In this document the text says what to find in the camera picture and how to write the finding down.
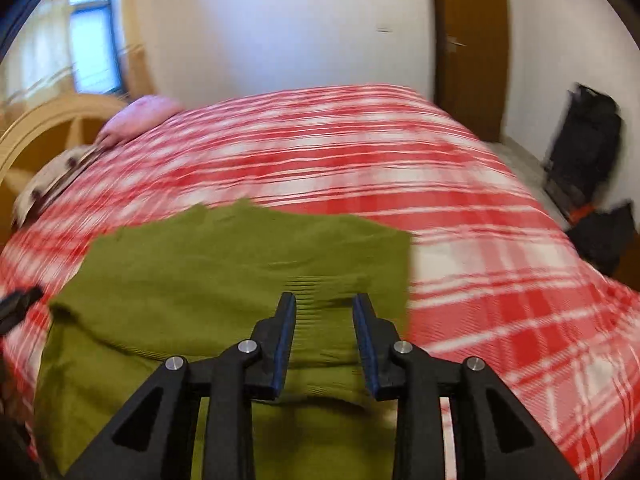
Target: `white wall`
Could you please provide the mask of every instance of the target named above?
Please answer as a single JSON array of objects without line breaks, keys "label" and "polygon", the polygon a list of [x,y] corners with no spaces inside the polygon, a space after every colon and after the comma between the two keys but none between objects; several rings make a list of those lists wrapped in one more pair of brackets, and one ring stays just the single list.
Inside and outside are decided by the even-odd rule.
[{"label": "white wall", "polygon": [[640,221],[640,50],[625,25],[606,0],[511,0],[511,12],[504,133],[542,160],[574,82],[611,95],[625,127],[605,204],[632,198]]},{"label": "white wall", "polygon": [[137,1],[156,83],[187,106],[365,82],[433,93],[433,0]]}]

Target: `wooden door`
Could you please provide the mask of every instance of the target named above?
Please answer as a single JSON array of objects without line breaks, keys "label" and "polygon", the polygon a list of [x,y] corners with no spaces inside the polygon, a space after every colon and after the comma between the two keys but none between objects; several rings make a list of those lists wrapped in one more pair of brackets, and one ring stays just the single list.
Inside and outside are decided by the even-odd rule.
[{"label": "wooden door", "polygon": [[507,0],[440,0],[441,108],[480,139],[500,140],[509,64]]}]

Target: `window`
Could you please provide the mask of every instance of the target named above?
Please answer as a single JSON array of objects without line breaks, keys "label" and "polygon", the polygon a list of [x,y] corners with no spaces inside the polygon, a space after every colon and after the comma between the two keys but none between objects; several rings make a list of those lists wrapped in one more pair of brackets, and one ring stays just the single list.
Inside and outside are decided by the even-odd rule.
[{"label": "window", "polygon": [[112,0],[69,0],[71,53],[78,92],[122,92]]}]

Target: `floor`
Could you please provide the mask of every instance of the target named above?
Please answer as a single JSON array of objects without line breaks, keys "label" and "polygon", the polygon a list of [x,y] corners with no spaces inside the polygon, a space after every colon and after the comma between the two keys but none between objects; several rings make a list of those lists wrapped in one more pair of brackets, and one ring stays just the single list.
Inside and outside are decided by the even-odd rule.
[{"label": "floor", "polygon": [[568,228],[568,223],[558,211],[552,200],[542,190],[544,172],[533,156],[526,156],[504,144],[489,144],[492,151],[500,157],[506,166],[516,174],[518,179],[529,188],[531,194],[542,204],[562,230]]}]

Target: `white curtain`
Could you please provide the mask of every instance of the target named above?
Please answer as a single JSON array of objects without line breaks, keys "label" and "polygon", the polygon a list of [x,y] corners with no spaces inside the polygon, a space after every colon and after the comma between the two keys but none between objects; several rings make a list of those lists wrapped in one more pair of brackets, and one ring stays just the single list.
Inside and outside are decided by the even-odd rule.
[{"label": "white curtain", "polygon": [[42,0],[0,63],[0,133],[22,113],[74,91],[69,0]]}]

